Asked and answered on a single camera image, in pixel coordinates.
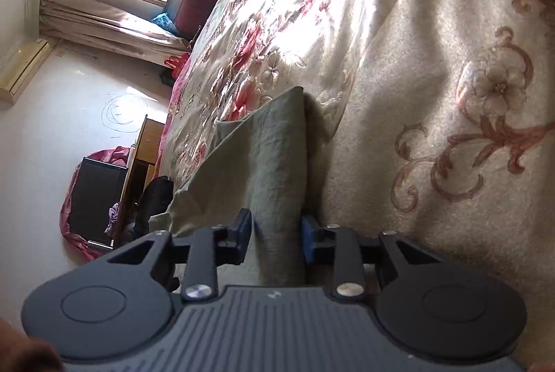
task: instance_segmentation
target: beige blanket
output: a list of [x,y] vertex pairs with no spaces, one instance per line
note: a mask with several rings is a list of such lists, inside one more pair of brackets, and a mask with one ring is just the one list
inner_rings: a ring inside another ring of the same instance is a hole
[[524,297],[517,359],[555,362],[555,0],[220,0],[162,158],[183,183],[215,120],[303,86],[307,204],[399,230]]

